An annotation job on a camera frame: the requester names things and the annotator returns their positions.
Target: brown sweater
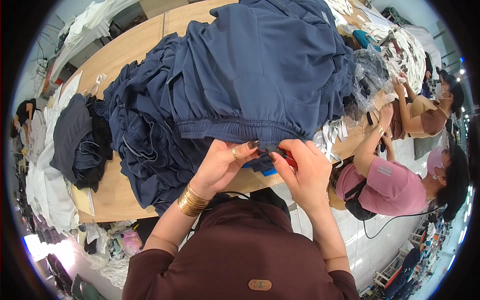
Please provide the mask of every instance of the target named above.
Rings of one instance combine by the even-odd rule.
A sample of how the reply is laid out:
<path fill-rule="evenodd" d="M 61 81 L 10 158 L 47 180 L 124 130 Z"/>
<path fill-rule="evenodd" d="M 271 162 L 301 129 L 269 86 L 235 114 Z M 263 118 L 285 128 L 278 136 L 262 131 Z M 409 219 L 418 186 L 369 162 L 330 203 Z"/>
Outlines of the brown sweater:
<path fill-rule="evenodd" d="M 122 299 L 357 300 L 359 296 L 353 276 L 341 270 L 327 272 L 318 248 L 293 233 L 283 211 L 237 200 L 208 212 L 175 258 L 158 249 L 133 256 Z"/>

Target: fingernail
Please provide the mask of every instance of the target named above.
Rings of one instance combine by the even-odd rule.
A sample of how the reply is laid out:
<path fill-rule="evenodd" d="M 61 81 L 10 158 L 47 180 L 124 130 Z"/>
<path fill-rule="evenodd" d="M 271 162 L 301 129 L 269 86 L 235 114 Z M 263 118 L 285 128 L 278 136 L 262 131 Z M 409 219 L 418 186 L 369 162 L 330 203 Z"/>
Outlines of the fingernail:
<path fill-rule="evenodd" d="M 276 162 L 276 158 L 275 158 L 275 155 L 273 155 L 272 152 L 268 152 L 268 157 L 272 160 L 272 162 Z"/>
<path fill-rule="evenodd" d="M 249 149 L 254 149 L 260 145 L 260 140 L 259 139 L 254 139 L 248 142 L 247 147 Z"/>

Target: black pants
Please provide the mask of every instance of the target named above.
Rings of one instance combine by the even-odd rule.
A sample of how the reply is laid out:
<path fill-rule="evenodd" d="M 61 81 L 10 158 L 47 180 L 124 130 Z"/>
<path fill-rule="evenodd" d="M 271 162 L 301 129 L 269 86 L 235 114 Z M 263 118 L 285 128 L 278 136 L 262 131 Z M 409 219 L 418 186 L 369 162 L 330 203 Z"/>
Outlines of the black pants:
<path fill-rule="evenodd" d="M 195 227 L 195 231 L 198 230 L 199 225 L 202 219 L 209 214 L 210 211 L 214 210 L 218 205 L 227 203 L 230 201 L 243 201 L 243 199 L 239 197 L 229 197 L 227 194 L 217 194 L 215 197 L 210 201 L 208 206 L 204 209 L 200 218 L 198 220 L 197 226 Z M 271 188 L 264 188 L 258 191 L 254 191 L 250 193 L 250 200 L 254 202 L 261 202 L 265 204 L 271 204 L 280 208 L 288 217 L 289 221 L 291 222 L 290 212 L 288 211 L 287 203 L 285 200 L 280 198 Z"/>

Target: black bag strap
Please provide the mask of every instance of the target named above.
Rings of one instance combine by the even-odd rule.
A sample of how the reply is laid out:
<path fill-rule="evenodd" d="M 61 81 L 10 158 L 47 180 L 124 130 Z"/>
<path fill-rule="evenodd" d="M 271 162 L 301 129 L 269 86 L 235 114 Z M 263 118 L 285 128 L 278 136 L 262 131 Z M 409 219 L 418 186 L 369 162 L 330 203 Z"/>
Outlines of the black bag strap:
<path fill-rule="evenodd" d="M 360 197 L 361 191 L 363 190 L 366 184 L 367 184 L 367 179 L 365 178 L 359 184 L 357 184 L 353 189 L 348 191 L 344 197 L 346 202 L 345 208 L 348 209 L 348 211 L 350 211 L 352 215 L 360 221 L 369 220 L 377 215 L 376 213 L 372 213 L 371 211 L 368 211 L 363 207 L 361 207 L 359 197 Z"/>
<path fill-rule="evenodd" d="M 363 187 L 367 184 L 367 179 L 365 178 L 364 180 L 360 181 L 359 184 L 357 184 L 353 189 L 351 189 L 350 191 L 348 191 L 346 194 L 345 194 L 345 201 L 347 202 L 348 198 L 350 198 L 353 194 L 355 194 L 354 196 L 354 200 L 357 200 L 360 196 L 360 192 L 361 190 L 363 190 Z"/>

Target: leather logo patch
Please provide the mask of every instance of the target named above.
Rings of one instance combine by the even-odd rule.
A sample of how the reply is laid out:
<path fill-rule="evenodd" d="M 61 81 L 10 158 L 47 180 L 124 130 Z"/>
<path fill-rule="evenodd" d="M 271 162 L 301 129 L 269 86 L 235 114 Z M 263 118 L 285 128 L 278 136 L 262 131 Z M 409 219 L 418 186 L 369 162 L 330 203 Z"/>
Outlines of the leather logo patch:
<path fill-rule="evenodd" d="M 269 290 L 272 288 L 272 282 L 266 279 L 252 279 L 248 282 L 248 287 L 253 290 Z"/>

